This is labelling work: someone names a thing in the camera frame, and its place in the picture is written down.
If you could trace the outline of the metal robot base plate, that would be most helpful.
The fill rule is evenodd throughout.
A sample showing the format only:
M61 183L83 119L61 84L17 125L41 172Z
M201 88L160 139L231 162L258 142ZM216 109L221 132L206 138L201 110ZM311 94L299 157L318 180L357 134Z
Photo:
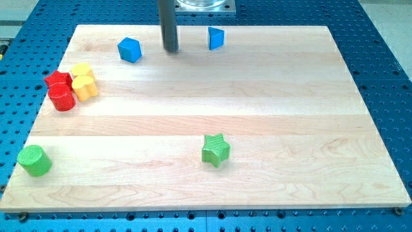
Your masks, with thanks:
M175 0L178 15L234 15L235 0Z

